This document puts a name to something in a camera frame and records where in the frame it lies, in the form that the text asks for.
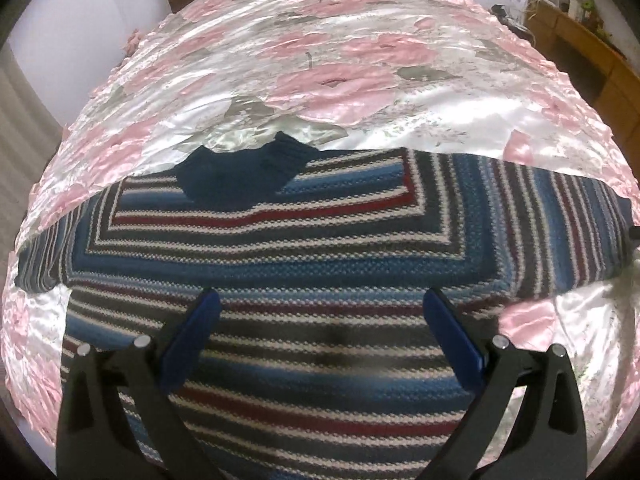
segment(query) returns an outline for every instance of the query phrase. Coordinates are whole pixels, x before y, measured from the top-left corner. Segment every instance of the red stripe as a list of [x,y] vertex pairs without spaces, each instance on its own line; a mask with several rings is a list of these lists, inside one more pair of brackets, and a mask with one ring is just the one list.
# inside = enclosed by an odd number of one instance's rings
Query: red stripe
[[259,222],[272,220],[291,220],[304,218],[322,218],[330,216],[342,216],[357,213],[369,213],[373,211],[392,209],[412,205],[415,203],[415,196],[411,192],[404,192],[400,196],[374,200],[363,204],[351,204],[343,206],[332,206],[306,210],[292,211],[261,211],[244,218],[198,218],[180,216],[173,218],[155,218],[151,216],[126,216],[113,219],[115,225],[181,225],[195,227],[240,227]]
[[76,354],[76,351],[78,350],[78,345],[73,344],[71,341],[69,341],[68,338],[63,337],[62,348],[64,348],[65,350],[69,350],[72,354]]
[[254,406],[242,400],[228,399],[213,392],[182,388],[178,396],[208,408],[217,408],[234,415],[269,424],[319,433],[338,433],[356,436],[438,436],[451,434],[458,422],[434,424],[389,424],[348,420],[329,420],[321,416],[281,412]]

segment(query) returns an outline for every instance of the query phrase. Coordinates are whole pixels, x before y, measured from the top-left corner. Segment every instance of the pink floral pattern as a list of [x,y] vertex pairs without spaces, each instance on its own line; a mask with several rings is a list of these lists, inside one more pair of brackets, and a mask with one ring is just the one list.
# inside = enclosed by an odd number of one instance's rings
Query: pink floral pattern
[[213,27],[204,32],[203,34],[197,34],[187,41],[183,41],[176,48],[170,52],[172,57],[184,57],[196,50],[204,48],[206,46],[216,44],[219,42],[226,33],[224,27]]
[[226,29],[223,27],[213,27],[203,34],[198,34],[179,43],[161,59],[151,66],[139,70],[130,81],[124,83],[125,92],[132,94],[159,81],[165,75],[178,68],[183,57],[206,46],[216,44],[222,39],[225,32]]
[[367,4],[380,0],[312,0],[298,11],[303,16],[316,16],[328,18],[330,16],[343,16],[361,12]]
[[201,19],[203,16],[211,16],[228,6],[231,0],[196,0],[188,5],[180,14],[185,20],[193,22]]
[[427,16],[426,18],[418,20],[417,22],[414,23],[414,27],[420,30],[433,28],[435,26],[436,26],[436,20],[431,16]]
[[495,44],[510,54],[519,57],[535,68],[539,68],[541,63],[546,61],[537,50],[533,49],[532,46],[524,40],[518,40],[516,37],[513,37],[508,39],[497,38],[494,41]]
[[419,38],[408,34],[380,34],[375,40],[355,38],[343,43],[341,51],[347,57],[398,66],[429,64],[438,55]]
[[146,86],[155,83],[160,80],[162,76],[169,73],[172,68],[175,68],[176,64],[176,57],[167,56],[156,61],[151,66],[140,69],[130,81],[124,83],[125,92],[127,94],[133,94],[142,90]]
[[542,106],[542,115],[556,126],[578,133],[582,129],[580,118],[576,117],[574,108],[565,101],[552,96],[539,84],[534,83],[529,90],[529,97],[533,102]]
[[309,50],[310,46],[315,46],[327,42],[331,38],[330,34],[303,34],[301,32],[290,32],[279,37],[276,41],[268,41],[264,44],[264,50],[260,57],[281,57],[302,54]]
[[502,152],[502,158],[517,164],[533,166],[533,150],[529,141],[531,138],[518,130],[513,130]]
[[395,86],[379,66],[325,64],[280,76],[266,103],[309,121],[351,126],[389,106]]

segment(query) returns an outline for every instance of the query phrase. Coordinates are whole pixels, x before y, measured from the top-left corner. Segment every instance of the metal pin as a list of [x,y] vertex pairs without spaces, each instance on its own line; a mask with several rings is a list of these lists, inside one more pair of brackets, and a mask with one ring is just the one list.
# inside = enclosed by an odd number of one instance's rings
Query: metal pin
[[566,355],[566,348],[558,343],[551,345],[551,351],[558,357],[564,357]]
[[500,350],[504,350],[509,346],[509,339],[502,334],[494,335],[494,338],[491,339],[491,342],[494,344],[496,348]]
[[139,335],[133,342],[136,348],[146,348],[151,343],[151,338],[148,335]]
[[80,357],[85,357],[86,355],[89,355],[90,351],[91,351],[91,345],[89,343],[82,343],[76,350],[76,353]]

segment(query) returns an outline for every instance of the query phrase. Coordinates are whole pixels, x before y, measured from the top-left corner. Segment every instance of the sweater sleeve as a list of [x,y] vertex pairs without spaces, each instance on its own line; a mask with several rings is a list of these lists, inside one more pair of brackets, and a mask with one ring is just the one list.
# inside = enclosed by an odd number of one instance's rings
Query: sweater sleeve
[[85,209],[84,205],[74,209],[20,248],[15,279],[18,288],[37,294],[49,292],[62,282],[62,261],[72,246]]

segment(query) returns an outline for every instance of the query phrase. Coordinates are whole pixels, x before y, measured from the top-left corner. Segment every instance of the white stripe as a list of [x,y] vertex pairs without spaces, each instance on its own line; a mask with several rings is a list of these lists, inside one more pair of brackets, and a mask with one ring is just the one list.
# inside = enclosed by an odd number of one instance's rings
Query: white stripe
[[604,184],[602,185],[602,193],[604,195],[605,201],[609,208],[609,215],[611,216],[611,222],[607,222],[607,224],[613,225],[614,238],[612,240],[612,245],[615,243],[618,248],[618,258],[622,258],[623,247],[622,247],[622,237],[623,234],[620,231],[620,224],[618,223],[618,210],[614,204],[614,197],[611,196],[613,191]]
[[122,192],[122,195],[136,195],[149,192],[184,194],[184,191],[180,187],[132,187],[129,189],[125,189]]
[[91,317],[87,317],[87,316],[83,316],[82,314],[79,314],[73,310],[67,310],[66,311],[68,316],[73,316],[77,319],[81,319],[84,322],[87,322],[89,324],[95,325],[95,326],[99,326],[101,328],[105,328],[107,330],[111,330],[112,332],[119,332],[121,334],[124,335],[129,335],[131,337],[136,337],[139,336],[140,333],[139,332],[132,332],[131,330],[128,330],[127,328],[121,327],[121,326],[115,326],[109,323],[104,323],[101,321],[98,321],[97,319],[93,319]]
[[[127,410],[127,413],[135,416],[138,420],[141,420],[139,416],[136,416],[136,414],[134,414],[133,412],[130,412],[129,410]],[[347,470],[354,470],[354,471],[359,471],[359,470],[370,470],[370,471],[377,471],[380,470],[378,469],[379,464],[377,463],[366,463],[366,462],[344,462],[344,461],[335,461],[335,460],[325,460],[322,458],[316,458],[313,456],[308,456],[308,455],[300,455],[300,454],[293,454],[293,453],[289,453],[289,452],[285,452],[285,451],[281,451],[278,450],[276,448],[269,448],[269,447],[265,447],[265,446],[260,446],[260,445],[255,445],[249,441],[240,439],[240,438],[236,438],[236,437],[232,437],[230,435],[224,434],[224,433],[220,433],[219,431],[215,431],[215,430],[208,430],[207,428],[203,428],[201,426],[196,426],[194,424],[190,424],[190,423],[185,423],[185,427],[187,427],[188,429],[190,429],[191,431],[196,431],[200,434],[206,434],[209,436],[215,436],[220,438],[221,440],[225,440],[227,442],[231,442],[233,444],[236,444],[237,446],[243,447],[245,449],[248,450],[252,450],[254,452],[261,452],[263,454],[270,454],[272,455],[275,459],[278,458],[285,458],[286,460],[291,460],[294,462],[299,462],[299,463],[309,463],[311,465],[319,465],[319,466],[325,466],[325,467],[329,467],[329,468],[340,468],[340,469],[347,469]],[[265,462],[264,460],[260,460],[251,456],[247,456],[245,454],[242,453],[238,453],[237,451],[231,450],[231,449],[227,449],[223,446],[219,446],[216,445],[214,446],[213,444],[211,444],[210,442],[207,442],[206,440],[203,439],[199,439],[199,441],[203,444],[205,444],[206,446],[209,447],[215,447],[217,449],[221,449],[224,450],[225,452],[228,452],[229,454],[235,455],[235,456],[239,456],[240,458],[244,458],[246,460],[249,460],[250,462],[255,462],[258,464],[261,464],[263,466],[269,467],[271,469],[276,469],[276,470],[280,470],[280,471],[284,471],[284,472],[288,472],[288,473],[292,473],[295,475],[300,475],[303,476],[305,478],[313,478],[315,480],[350,480],[350,479],[346,479],[344,477],[340,477],[340,478],[336,478],[333,476],[327,476],[327,475],[318,475],[318,474],[314,474],[314,473],[309,473],[306,471],[301,471],[298,469],[294,469],[294,468],[290,468],[290,467],[286,467],[286,466],[281,466],[278,465],[276,463],[272,463],[272,462]],[[414,463],[407,463],[407,462],[403,462],[403,463],[399,463],[397,465],[393,465],[393,464],[386,464],[384,469],[385,471],[395,471],[397,470],[399,473],[403,472],[403,471],[408,471],[408,470],[420,470],[422,468],[425,468],[427,466],[427,464],[429,463],[429,461],[424,461],[424,462],[414,462]],[[415,475],[411,475],[407,478],[414,478]]]
[[82,343],[84,343],[84,341],[80,341],[79,339],[76,339],[75,337],[71,337],[69,334],[66,334],[66,333],[63,338],[67,339],[69,342],[73,343],[76,346],[80,346]]
[[222,257],[218,258],[187,258],[184,256],[171,256],[168,254],[145,254],[134,253],[130,251],[87,251],[88,254],[102,254],[106,256],[120,256],[127,258],[143,258],[146,260],[154,260],[160,262],[177,262],[184,264],[225,264],[228,266],[243,266],[245,264],[262,264],[262,263],[276,263],[276,262],[330,262],[335,260],[360,260],[363,258],[402,258],[408,256],[425,256],[428,255],[432,258],[446,257],[452,261],[463,261],[464,255],[452,254],[452,253],[436,253],[433,251],[418,251],[418,250],[406,250],[406,251],[381,251],[379,253],[331,253],[331,254],[307,254],[293,256],[264,256],[261,258],[243,258],[241,260],[222,260]]
[[160,308],[161,310],[169,310],[171,312],[180,312],[183,314],[186,312],[186,309],[183,306],[180,306],[175,303],[169,303],[168,301],[158,301],[158,300],[146,300],[145,298],[140,298],[139,296],[130,296],[129,294],[119,294],[117,292],[108,292],[103,290],[98,290],[96,288],[92,288],[90,286],[75,286],[74,290],[79,292],[85,292],[87,294],[92,294],[94,296],[99,296],[100,298],[105,298],[107,300],[119,300],[127,303],[137,303],[145,306],[150,306],[153,308]]
[[[200,246],[194,244],[183,244],[179,242],[155,242],[151,240],[96,240],[95,244],[98,246],[121,246],[121,247],[140,247],[140,248],[160,248],[160,249],[172,249],[179,251],[188,251],[195,253],[205,254],[251,254],[256,251],[264,250],[284,250],[284,249],[302,249],[302,248],[335,248],[341,246],[370,246],[372,244],[388,244],[394,242],[438,242],[448,243],[448,239],[442,236],[440,233],[386,233],[380,235],[371,236],[353,236],[353,237],[338,237],[338,238],[311,238],[311,239],[299,239],[299,240],[277,240],[273,242],[257,242],[255,244],[243,244],[233,246]],[[369,252],[368,255],[386,255],[386,254],[433,254],[444,255],[449,253],[430,253],[425,251],[385,251],[383,253]],[[332,259],[335,258],[335,254],[329,254]],[[304,259],[315,258],[317,255],[309,254],[305,256],[303,254],[295,256],[284,256],[284,259],[295,257],[296,259],[302,257]],[[357,258],[366,257],[365,254],[359,253]],[[273,259],[274,256],[265,256],[265,258]]]
[[[334,410],[322,410],[319,408],[304,408],[301,406],[296,406],[294,404],[283,404],[280,402],[273,402],[272,400],[263,400],[257,397],[238,394],[229,390],[218,388],[216,386],[203,386],[202,384],[193,383],[191,381],[185,382],[184,386],[191,390],[210,392],[225,399],[236,400],[239,402],[250,404],[251,406],[289,413],[292,415],[316,416],[319,418],[326,418],[328,420],[364,422],[367,424],[381,424],[383,426],[394,426],[397,424],[439,424],[442,422],[453,422],[456,420],[460,420],[460,418],[462,418],[462,416],[465,414],[465,412],[451,412],[431,413],[428,415],[394,415],[390,413],[338,412]],[[119,393],[119,395],[120,398],[125,402],[134,405],[134,401],[131,397],[123,393]]]
[[[569,207],[571,208],[572,215],[574,216],[573,221],[571,221],[570,223],[572,225],[575,225],[575,227],[578,229],[578,240],[580,241],[580,248],[582,250],[582,260],[584,262],[585,272],[586,272],[584,283],[587,283],[588,277],[589,277],[589,259],[587,258],[587,247],[586,247],[586,244],[584,243],[584,233],[582,232],[582,226],[578,221],[579,219],[578,210],[576,209],[574,199],[571,196],[571,189],[569,188],[569,183],[567,182],[567,176],[565,174],[561,174],[560,179],[562,180],[562,185],[564,186],[564,190],[566,191],[566,197],[567,197],[567,200],[569,201]],[[575,286],[579,286],[581,283],[578,281],[580,279],[580,276],[578,275],[577,266],[575,267],[575,269],[576,269]]]
[[453,161],[448,158],[449,171],[451,172],[451,179],[453,181],[453,190],[447,188],[448,193],[453,193],[454,200],[458,206],[458,218],[456,219],[456,226],[458,227],[458,240],[460,244],[460,254],[466,256],[466,238],[465,238],[465,203],[462,200],[462,193],[460,193],[460,184],[458,183],[458,174],[453,167]]
[[511,228],[513,229],[513,235],[515,238],[516,249],[518,251],[518,272],[517,272],[517,282],[514,292],[518,292],[522,288],[522,283],[524,282],[524,274],[525,274],[525,261],[524,261],[524,244],[522,243],[522,232],[520,231],[520,221],[518,220],[518,211],[516,209],[516,204],[513,199],[513,193],[511,192],[511,186],[509,183],[509,179],[507,176],[507,170],[504,164],[504,161],[497,161],[498,168],[500,170],[500,179],[502,187],[504,188],[504,192],[507,195],[507,206],[510,218],[507,222],[511,223]]
[[236,337],[219,333],[209,336],[213,343],[231,344],[235,346],[248,346],[252,348],[267,348],[270,350],[282,350],[287,352],[303,352],[305,354],[336,354],[352,356],[380,356],[380,357],[436,357],[442,355],[440,347],[404,347],[393,348],[388,346],[341,346],[327,345],[309,342],[291,342],[274,339],[258,339],[249,337]]
[[216,415],[225,420],[229,420],[236,424],[241,424],[247,428],[253,430],[264,431],[266,433],[273,433],[276,435],[285,435],[291,438],[301,438],[304,440],[315,440],[316,442],[326,442],[328,444],[345,444],[347,446],[366,446],[366,447],[418,447],[418,446],[437,446],[438,444],[444,444],[448,435],[440,436],[353,436],[340,433],[319,433],[317,431],[309,430],[297,430],[295,428],[288,428],[286,426],[277,426],[274,424],[265,424],[258,420],[244,418],[237,416],[233,413],[229,413],[218,408],[211,408],[209,406],[203,406],[195,402],[177,397],[174,395],[169,396],[169,399],[178,406],[183,406],[194,412],[208,413],[209,415]]
[[395,156],[394,158],[384,158],[383,160],[377,160],[375,162],[365,162],[364,164],[358,164],[356,166],[347,166],[346,168],[340,168],[338,170],[332,170],[329,168],[325,171],[317,171],[315,173],[300,173],[293,178],[292,182],[302,182],[305,180],[313,180],[315,178],[322,178],[326,176],[334,176],[348,173],[358,173],[360,171],[375,170],[377,168],[386,168],[387,166],[402,165],[402,157]]
[[165,184],[178,179],[175,176],[128,176],[125,181],[127,184]]
[[[593,256],[593,263],[595,264],[595,272],[593,274],[593,278],[590,281],[597,281],[603,278],[602,275],[602,261],[600,259],[600,255],[602,254],[602,246],[600,245],[600,237],[598,236],[597,227],[593,224],[593,213],[588,211],[587,206],[584,202],[584,196],[582,195],[583,189],[578,184],[578,178],[576,176],[570,177],[572,184],[574,185],[575,193],[578,197],[578,202],[580,203],[580,208],[582,209],[582,214],[584,215],[584,222],[587,224],[587,230],[589,234],[589,247],[588,252]],[[589,267],[590,262],[586,257],[587,265]]]
[[251,216],[273,211],[291,211],[297,212],[300,210],[317,210],[319,208],[331,208],[341,207],[346,205],[360,205],[369,202],[376,202],[385,198],[393,198],[406,193],[405,186],[397,186],[393,189],[387,189],[384,191],[358,195],[347,196],[344,198],[335,198],[330,200],[317,200],[313,202],[295,202],[286,204],[277,203],[259,203],[246,211],[239,211],[234,213],[223,212],[211,212],[211,211],[119,211],[116,214],[117,218],[126,218],[129,216],[145,216],[152,218],[210,218],[218,220],[239,220],[243,218],[251,218]]
[[148,326],[150,328],[162,328],[162,323],[160,323],[159,321],[132,316],[131,314],[124,314],[121,312],[116,312],[115,310],[101,308],[99,306],[93,306],[85,303],[84,301],[76,300],[73,295],[69,297],[69,303],[75,305],[76,307],[82,308],[83,310],[93,312],[94,314],[102,314],[103,316],[112,317],[113,319],[129,321],[138,325]]
[[223,319],[262,321],[267,323],[316,324],[333,326],[424,326],[422,316],[316,316],[314,314],[266,314],[223,310]]
[[[412,166],[416,166],[416,173],[417,173],[417,164],[415,162],[415,154],[414,152],[410,152],[410,167]],[[449,197],[447,196],[447,185],[444,182],[444,175],[442,174],[442,167],[440,166],[440,157],[438,156],[437,153],[432,153],[431,154],[431,161],[433,163],[433,169],[434,169],[434,175],[436,177],[436,185],[438,187],[438,194],[440,196],[440,225],[442,225],[442,229],[444,230],[444,235],[447,237],[447,240],[449,239],[449,237],[451,236],[451,231],[450,231],[450,224],[451,224],[451,220],[450,220],[450,216],[449,216]],[[421,186],[421,182],[420,182],[420,174],[417,173],[417,178],[414,178],[414,183],[418,182],[420,183],[420,195],[421,195],[421,199],[424,201],[424,190],[422,189]]]
[[[135,216],[146,216],[146,212],[138,212]],[[373,222],[379,220],[391,220],[396,218],[404,218],[407,216],[424,216],[424,210],[417,206],[394,206],[382,211],[358,213],[344,216],[319,217],[319,218],[292,218],[288,220],[265,221],[258,223],[249,223],[239,227],[199,227],[191,225],[123,225],[110,226],[109,231],[172,231],[172,232],[188,232],[188,233],[204,233],[204,234],[243,234],[266,229],[284,229],[288,227],[331,227],[345,224],[353,224],[356,222]]]
[[522,168],[523,167],[519,164],[515,165],[516,175],[518,176],[518,182],[520,184],[520,189],[522,191],[522,196],[524,198],[524,203],[527,208],[527,213],[529,216],[531,236],[533,237],[533,248],[534,248],[534,253],[536,255],[536,283],[533,289],[533,294],[535,298],[538,298],[542,293],[542,278],[543,278],[542,248],[540,247],[540,237],[538,236],[538,229],[536,228],[536,225],[538,224],[538,222],[536,221],[536,213],[531,203],[531,197],[529,196],[529,190],[527,189],[527,184],[525,183],[525,180],[524,180],[524,174],[523,174]]
[[399,462],[399,463],[376,463],[376,462],[348,462],[346,460],[336,460],[333,458],[321,458],[319,456],[304,455],[299,453],[292,453],[279,449],[276,447],[267,447],[260,444],[254,444],[243,438],[238,438],[229,434],[222,433],[221,431],[211,430],[209,428],[203,428],[196,424],[185,423],[185,426],[192,431],[197,431],[201,434],[213,436],[220,440],[235,444],[249,451],[258,452],[264,455],[272,457],[274,460],[291,460],[292,462],[298,462],[305,465],[315,465],[325,468],[335,468],[339,470],[351,470],[351,471],[367,471],[367,472],[394,472],[394,471],[406,471],[415,470],[425,466],[425,462]]
[[545,210],[545,205],[542,202],[542,197],[540,196],[540,190],[538,186],[536,186],[535,176],[533,173],[533,168],[527,167],[527,172],[529,173],[529,178],[531,182],[531,187],[533,189],[533,193],[536,199],[536,203],[540,207],[540,214],[542,215],[542,234],[545,237],[544,243],[546,244],[546,266],[548,268],[549,273],[549,290],[553,291],[554,285],[556,283],[556,265],[554,263],[553,257],[551,255],[554,247],[551,243],[551,234],[549,233],[549,224],[547,221],[547,214]]
[[551,184],[554,187],[554,192],[556,193],[556,199],[558,200],[558,205],[560,206],[560,209],[562,211],[562,216],[564,217],[564,232],[566,233],[566,237],[569,242],[569,253],[570,253],[569,256],[572,263],[572,268],[574,270],[574,283],[571,288],[575,288],[578,280],[578,267],[577,267],[578,263],[576,261],[577,257],[575,255],[574,236],[571,232],[571,222],[569,220],[569,215],[566,211],[566,208],[564,207],[564,201],[562,200],[560,188],[558,187],[558,183],[556,182],[556,179],[553,175],[551,175]]
[[381,153],[392,152],[396,148],[389,150],[353,150],[353,153],[343,156],[335,156],[332,158],[326,158],[323,160],[312,160],[309,162],[307,168],[321,168],[323,166],[334,166],[343,162],[349,162],[350,160],[359,160],[360,158],[366,158],[368,156],[375,156]]

